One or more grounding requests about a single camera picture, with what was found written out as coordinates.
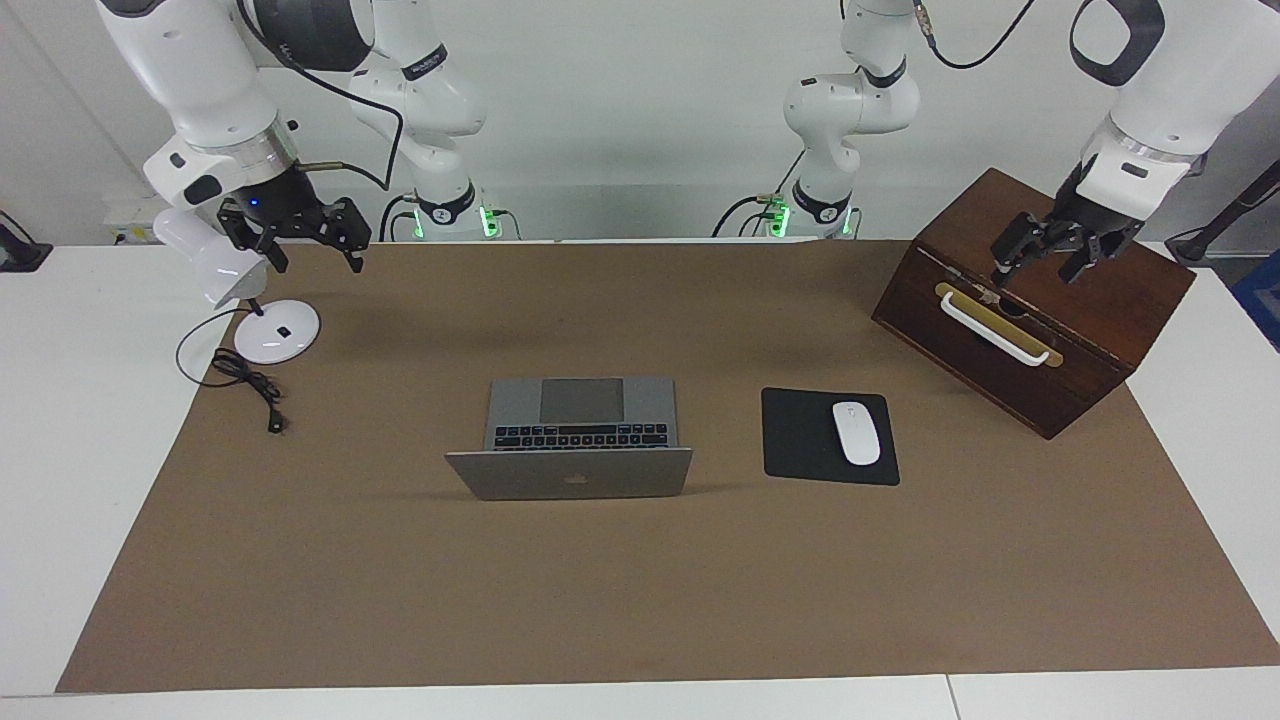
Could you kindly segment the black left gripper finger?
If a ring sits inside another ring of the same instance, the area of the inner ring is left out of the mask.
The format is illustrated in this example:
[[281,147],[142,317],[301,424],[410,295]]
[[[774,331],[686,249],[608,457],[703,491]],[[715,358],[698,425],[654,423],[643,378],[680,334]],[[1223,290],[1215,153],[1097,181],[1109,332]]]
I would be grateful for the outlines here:
[[1030,260],[1044,255],[1044,236],[1050,224],[1028,211],[1016,214],[991,245],[995,260],[992,281],[1005,288],[1011,278]]
[[1076,282],[1080,275],[1102,260],[1117,258],[1132,245],[1132,234],[1102,234],[1089,237],[1085,243],[1071,252],[1060,268],[1060,279],[1065,284]]

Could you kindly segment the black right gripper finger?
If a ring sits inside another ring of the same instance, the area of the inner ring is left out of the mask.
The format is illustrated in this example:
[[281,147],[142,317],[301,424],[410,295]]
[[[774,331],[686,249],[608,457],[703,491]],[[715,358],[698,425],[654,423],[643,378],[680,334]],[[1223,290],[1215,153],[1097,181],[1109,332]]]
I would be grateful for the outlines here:
[[236,200],[221,200],[218,220],[232,245],[241,251],[251,251],[265,258],[276,273],[285,273],[288,256],[278,243],[278,228],[268,224],[256,231]]
[[323,205],[323,245],[338,251],[353,273],[364,269],[372,232],[351,197]]

